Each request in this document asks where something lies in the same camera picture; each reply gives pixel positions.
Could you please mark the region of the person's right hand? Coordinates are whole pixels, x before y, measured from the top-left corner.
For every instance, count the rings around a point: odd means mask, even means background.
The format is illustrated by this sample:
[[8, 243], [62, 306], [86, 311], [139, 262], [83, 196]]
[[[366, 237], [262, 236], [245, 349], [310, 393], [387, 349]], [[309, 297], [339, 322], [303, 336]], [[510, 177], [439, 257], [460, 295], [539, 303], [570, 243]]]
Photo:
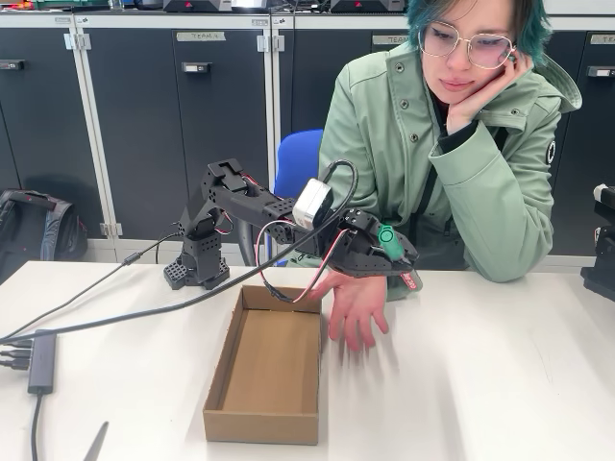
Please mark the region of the person's right hand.
[[308, 296], [322, 299], [330, 291], [333, 292], [333, 303], [329, 337], [338, 340], [343, 335], [348, 349], [354, 352], [374, 347], [372, 322], [383, 334], [389, 330], [383, 313], [387, 297], [386, 277], [353, 278], [329, 271], [308, 292]]

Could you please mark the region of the person's left hand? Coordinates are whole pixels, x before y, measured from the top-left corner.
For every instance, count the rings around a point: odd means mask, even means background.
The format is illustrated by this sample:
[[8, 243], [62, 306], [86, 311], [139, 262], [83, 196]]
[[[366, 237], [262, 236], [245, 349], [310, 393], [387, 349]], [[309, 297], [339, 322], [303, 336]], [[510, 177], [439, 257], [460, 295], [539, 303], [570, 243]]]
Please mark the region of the person's left hand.
[[467, 127], [487, 103], [533, 68], [531, 56], [519, 51], [515, 51], [513, 56], [515, 61], [506, 60], [502, 73], [493, 77], [460, 102], [449, 104], [446, 121], [448, 135]]

